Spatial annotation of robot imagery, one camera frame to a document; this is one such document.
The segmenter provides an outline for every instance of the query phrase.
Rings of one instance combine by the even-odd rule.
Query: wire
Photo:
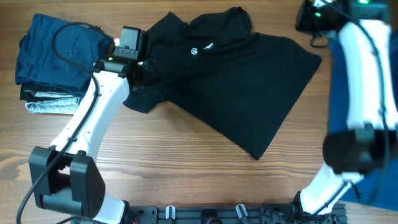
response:
[[[62,220],[60,222],[57,222],[56,224],[64,224],[64,223],[67,223],[67,222],[72,221],[72,220],[87,221],[87,222],[90,222],[90,223],[93,223],[93,224],[103,224],[101,222],[98,222],[98,221],[95,221],[95,220],[91,220],[89,218],[83,218],[83,217],[77,217],[77,216],[66,218],[66,219],[64,219],[64,220]]]
[[[53,39],[52,39],[52,49],[54,51],[54,53],[60,57],[62,60],[68,62],[69,64],[75,66],[76,68],[79,68],[81,71],[87,73],[90,78],[93,80],[94,86],[95,86],[95,90],[94,90],[94,98],[93,101],[90,104],[90,107],[88,108],[86,114],[84,115],[84,117],[81,119],[79,125],[76,127],[76,129],[74,130],[74,132],[72,133],[72,135],[68,138],[67,143],[65,144],[65,146],[62,148],[62,150],[57,154],[57,156],[55,156],[55,158],[50,162],[50,164],[43,170],[43,172],[39,175],[39,178],[37,178],[37,180],[34,182],[34,184],[32,185],[32,187],[29,189],[29,191],[26,193],[24,199],[21,202],[21,205],[19,206],[18,212],[17,212],[17,218],[16,218],[16,223],[17,224],[21,224],[21,219],[22,219],[22,213],[25,209],[26,203],[28,202],[30,196],[32,196],[32,194],[34,193],[34,191],[36,190],[36,188],[39,186],[39,184],[41,183],[41,181],[43,180],[43,178],[48,174],[48,172],[50,172],[50,170],[52,170],[55,165],[57,164],[57,162],[61,159],[62,154],[69,148],[69,146],[72,144],[72,142],[75,140],[76,136],[79,134],[80,129],[83,127],[83,125],[85,124],[87,118],[89,117],[89,115],[91,114],[91,112],[93,111],[93,108],[95,106],[95,103],[97,102],[98,99],[98,93],[99,93],[99,84],[97,79],[94,77],[94,75],[90,72],[89,69],[83,67],[82,65],[70,60],[69,58],[66,58],[65,56],[63,56],[56,48],[56,39],[58,34],[64,30],[67,27],[70,26],[87,26],[90,29],[93,29],[97,32],[100,32],[101,34],[103,34],[105,37],[112,39],[112,37],[106,35],[101,29],[99,29],[99,27],[93,26],[91,24],[87,24],[85,22],[71,22],[68,23],[64,26],[62,26],[61,28],[59,28],[59,30],[56,31],[56,33],[54,33]]]
[[[354,189],[356,198],[358,199],[358,201],[361,201],[361,194],[359,193],[358,187],[356,186],[356,184],[354,184],[354,182],[352,180],[350,180],[349,183],[351,184],[351,186]]]
[[[355,25],[358,26],[358,28],[363,32],[363,34],[366,36],[368,39],[369,43],[371,44],[372,50],[373,50],[373,55],[376,57],[376,62],[377,62],[377,69],[379,70],[379,79],[380,79],[380,114],[381,114],[381,119],[382,119],[382,125],[383,125],[383,138],[384,138],[384,164],[383,164],[383,169],[382,169],[382,174],[379,179],[379,183],[377,187],[374,190],[374,193],[371,196],[371,199],[374,200],[376,198],[377,193],[379,192],[379,189],[382,187],[384,180],[386,178],[387,174],[387,167],[388,163],[390,161],[390,141],[389,141],[389,130],[387,127],[387,119],[386,119],[386,106],[384,104],[386,96],[385,96],[385,86],[384,86],[384,76],[383,76],[383,68],[382,68],[382,63],[381,63],[381,58],[380,58],[380,53],[379,50],[376,47],[376,44],[374,43],[373,38],[370,36],[370,34],[366,31],[366,29],[359,23],[359,21],[355,21],[354,19],[351,18],[347,13],[341,11],[334,5],[326,2],[325,0],[321,0],[327,7],[330,9],[336,11],[338,14],[342,15],[345,17],[347,20],[351,21]]]

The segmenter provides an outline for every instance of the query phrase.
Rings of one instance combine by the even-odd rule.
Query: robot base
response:
[[[306,221],[308,215],[304,215],[302,220],[292,222],[286,215],[292,208],[291,204],[265,204],[243,206],[243,208],[247,215],[238,215],[237,207],[178,207],[174,208],[175,218],[172,218],[170,212],[166,214],[169,207],[130,207],[137,218],[133,220],[134,223],[137,222],[136,224],[347,224],[348,221],[345,205],[340,203],[335,204],[329,214],[317,215],[308,221]],[[91,222],[72,223],[90,224]]]

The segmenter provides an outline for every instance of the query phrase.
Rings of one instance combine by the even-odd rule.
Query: blue cloth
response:
[[[346,119],[348,115],[348,81],[345,57],[338,40],[329,40],[330,50],[333,56],[333,72],[330,90],[330,112],[329,112],[329,132],[337,133],[347,130]],[[391,73],[394,85],[394,96],[398,99],[398,32],[391,36],[390,43]],[[358,184],[358,190],[363,196],[360,203],[375,207],[386,208],[398,211],[398,160],[392,161],[387,170],[384,185],[379,190],[377,198],[370,200],[376,186],[379,183],[381,170],[375,170],[368,174],[364,180]],[[359,202],[352,188],[341,198],[347,202]]]
[[[15,81],[41,83],[68,90],[69,94],[84,96],[90,76],[60,59],[52,50],[54,33],[67,21],[35,14],[32,25],[20,43]],[[82,26],[71,26],[57,36],[57,50],[67,58],[92,70],[93,64],[104,55],[112,40]]]

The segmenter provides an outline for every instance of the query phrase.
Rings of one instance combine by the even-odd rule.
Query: black mount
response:
[[[388,130],[389,158],[398,157],[398,132]],[[328,134],[323,142],[323,159],[333,172],[359,172],[368,174],[384,165],[384,130],[371,124],[363,129],[353,129]]]
[[[33,149],[29,157],[32,183],[58,153],[53,147]],[[70,174],[59,172],[66,167],[70,168]],[[57,165],[36,188],[34,196],[39,208],[94,218],[104,200],[105,183],[93,158],[86,156],[86,152],[63,153]]]
[[[114,55],[103,55],[95,63],[96,73],[107,71],[117,73],[121,78],[127,78],[130,89],[141,86],[147,71],[138,66],[138,62],[146,60],[148,34],[135,27],[122,29],[119,46],[115,47]]]
[[[333,6],[345,12],[357,21],[360,19],[377,19],[389,22],[389,0],[368,0],[361,3],[359,0],[337,0]],[[348,22],[347,18],[327,6],[315,7],[314,0],[303,0],[296,18],[296,29],[300,32],[319,36],[335,30],[340,31]]]

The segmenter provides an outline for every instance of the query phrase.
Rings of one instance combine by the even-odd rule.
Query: wooden table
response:
[[[257,32],[290,37],[323,62],[264,156],[255,161],[220,133],[171,103],[149,114],[121,107],[103,139],[98,167],[107,191],[132,205],[286,203],[321,166],[330,91],[329,50],[312,49],[294,29],[300,1],[105,1],[0,0],[0,223],[14,223],[31,186],[27,158],[48,146],[70,116],[29,114],[14,83],[18,43],[34,13],[101,26],[119,37],[122,26],[148,29],[169,11],[190,21],[208,12],[242,6]],[[398,213],[347,203],[349,223],[397,223]],[[38,209],[30,200],[24,223],[67,217]]]

